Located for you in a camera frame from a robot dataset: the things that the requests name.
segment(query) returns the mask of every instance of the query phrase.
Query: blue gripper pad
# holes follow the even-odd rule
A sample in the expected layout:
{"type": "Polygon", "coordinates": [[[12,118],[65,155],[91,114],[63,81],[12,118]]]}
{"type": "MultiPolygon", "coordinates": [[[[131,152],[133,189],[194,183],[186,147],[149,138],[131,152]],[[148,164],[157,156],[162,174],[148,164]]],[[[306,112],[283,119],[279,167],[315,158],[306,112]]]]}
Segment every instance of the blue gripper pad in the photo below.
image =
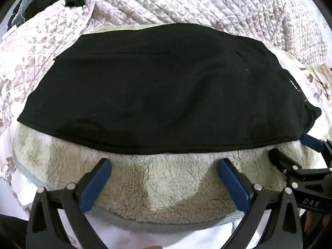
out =
{"type": "Polygon", "coordinates": [[[111,176],[111,172],[112,164],[110,160],[105,160],[80,194],[79,209],[82,213],[92,209],[92,206],[96,202],[101,190],[106,184],[108,178],[111,176]]]}
{"type": "Polygon", "coordinates": [[[219,160],[218,173],[236,208],[247,214],[250,209],[249,194],[224,159],[219,160]]]}
{"type": "Polygon", "coordinates": [[[309,136],[307,134],[303,134],[301,137],[301,143],[304,146],[307,146],[313,150],[315,150],[316,152],[323,152],[324,151],[324,145],[323,142],[320,141],[319,139],[316,139],[312,136],[309,136]]]}

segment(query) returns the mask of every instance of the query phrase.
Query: metal screw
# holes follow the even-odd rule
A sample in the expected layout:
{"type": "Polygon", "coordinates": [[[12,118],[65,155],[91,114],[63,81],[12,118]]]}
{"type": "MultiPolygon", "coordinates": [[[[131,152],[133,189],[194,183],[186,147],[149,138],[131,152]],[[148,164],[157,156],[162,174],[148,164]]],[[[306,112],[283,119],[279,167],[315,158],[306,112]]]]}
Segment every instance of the metal screw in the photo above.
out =
{"type": "Polygon", "coordinates": [[[298,184],[294,182],[294,183],[292,183],[292,187],[296,189],[296,188],[298,188],[298,184]]]}
{"type": "Polygon", "coordinates": [[[68,190],[73,190],[73,189],[75,189],[75,187],[76,187],[76,184],[74,184],[74,183],[67,184],[68,190]]]}
{"type": "Polygon", "coordinates": [[[286,188],[285,188],[285,192],[286,192],[287,194],[291,194],[293,191],[292,191],[289,187],[286,187],[286,188]]]}
{"type": "Polygon", "coordinates": [[[42,192],[44,192],[45,188],[44,187],[39,187],[37,189],[37,193],[41,194],[42,192]]]}
{"type": "Polygon", "coordinates": [[[260,190],[263,189],[263,186],[260,185],[260,184],[254,184],[254,188],[255,188],[255,190],[257,190],[257,191],[260,191],[260,190]]]}

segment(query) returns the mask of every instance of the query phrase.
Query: bed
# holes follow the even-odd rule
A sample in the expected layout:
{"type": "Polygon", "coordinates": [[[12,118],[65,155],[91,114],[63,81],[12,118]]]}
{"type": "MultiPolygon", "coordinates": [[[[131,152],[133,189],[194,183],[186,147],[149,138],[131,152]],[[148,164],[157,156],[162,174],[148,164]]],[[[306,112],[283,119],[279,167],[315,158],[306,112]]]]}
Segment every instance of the bed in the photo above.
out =
{"type": "MultiPolygon", "coordinates": [[[[26,97],[51,67],[54,57],[69,48],[81,34],[107,31],[110,26],[189,22],[263,41],[277,55],[281,64],[293,72],[296,71],[295,74],[302,80],[298,81],[301,88],[306,89],[307,93],[313,96],[313,100],[318,98],[318,101],[316,100],[318,103],[321,100],[325,120],[312,134],[318,138],[331,137],[328,129],[321,130],[326,125],[328,125],[326,128],[329,128],[331,124],[332,73],[328,67],[331,65],[329,59],[331,52],[328,51],[331,30],[326,20],[320,16],[318,8],[312,5],[311,0],[225,1],[229,4],[225,2],[219,5],[212,3],[211,0],[86,0],[86,6],[70,10],[64,7],[64,1],[58,1],[15,31],[2,34],[0,51],[6,54],[2,56],[6,58],[2,58],[0,62],[2,89],[0,171],[26,212],[29,212],[37,188],[31,179],[16,169],[13,160],[13,139],[17,130],[15,120],[23,109],[26,97]],[[311,13],[306,4],[310,4],[311,13]],[[246,11],[248,8],[253,8],[251,5],[257,10],[257,18],[253,11],[246,11]],[[264,15],[263,11],[266,9],[268,14],[264,15]],[[318,22],[315,20],[317,15],[319,15],[318,22]],[[306,22],[305,29],[302,29],[301,21],[306,22]]],[[[294,151],[303,153],[304,158],[313,158],[307,162],[308,167],[322,166],[322,161],[317,155],[297,148],[294,151]]],[[[121,246],[137,248],[137,244],[142,248],[154,244],[161,244],[165,248],[181,246],[220,248],[238,224],[238,220],[233,220],[233,223],[210,229],[189,228],[168,236],[133,233],[94,217],[89,219],[99,230],[97,232],[102,239],[106,239],[110,231],[114,233],[113,237],[117,237],[106,240],[109,248],[121,248],[121,246]]],[[[68,232],[74,237],[70,228],[68,232]]],[[[250,248],[255,246],[260,233],[261,230],[258,229],[250,248]]]]}

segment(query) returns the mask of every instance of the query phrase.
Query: das logo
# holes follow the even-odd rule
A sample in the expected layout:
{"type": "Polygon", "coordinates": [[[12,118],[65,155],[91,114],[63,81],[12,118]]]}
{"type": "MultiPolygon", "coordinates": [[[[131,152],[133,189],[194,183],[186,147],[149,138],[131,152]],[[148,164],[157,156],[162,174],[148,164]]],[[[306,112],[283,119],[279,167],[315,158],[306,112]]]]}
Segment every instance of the das logo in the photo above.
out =
{"type": "Polygon", "coordinates": [[[318,205],[319,205],[319,201],[316,201],[316,202],[314,203],[313,200],[309,202],[309,199],[304,199],[303,204],[306,204],[306,205],[308,205],[308,206],[318,207],[318,205]]]}

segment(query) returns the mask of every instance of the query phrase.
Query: beige sherpa fabric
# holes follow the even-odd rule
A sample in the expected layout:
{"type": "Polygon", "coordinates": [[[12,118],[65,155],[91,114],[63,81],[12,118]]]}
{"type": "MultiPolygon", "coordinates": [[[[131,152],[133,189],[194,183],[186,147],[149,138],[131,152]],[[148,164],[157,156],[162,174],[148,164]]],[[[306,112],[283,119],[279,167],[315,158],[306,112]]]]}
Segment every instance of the beige sherpa fabric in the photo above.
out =
{"type": "MultiPolygon", "coordinates": [[[[325,95],[318,93],[300,70],[304,66],[291,54],[266,46],[293,75],[307,99],[322,109],[322,115],[309,134],[319,139],[331,138],[332,115],[325,95]]],[[[36,180],[52,189],[77,182],[101,158],[110,159],[112,174],[97,200],[97,206],[104,212],[99,216],[114,214],[117,220],[122,220],[122,227],[130,225],[131,230],[149,232],[159,232],[156,230],[159,225],[173,228],[170,232],[188,231],[239,218],[241,214],[236,212],[218,177],[216,163],[220,158],[228,157],[251,182],[282,190],[285,186],[283,175],[268,159],[268,151],[273,147],[291,156],[304,168],[321,159],[320,154],[302,146],[299,141],[226,153],[120,155],[79,146],[24,125],[18,127],[14,140],[18,162],[36,180]],[[140,223],[152,224],[153,230],[147,230],[140,223]]]]}

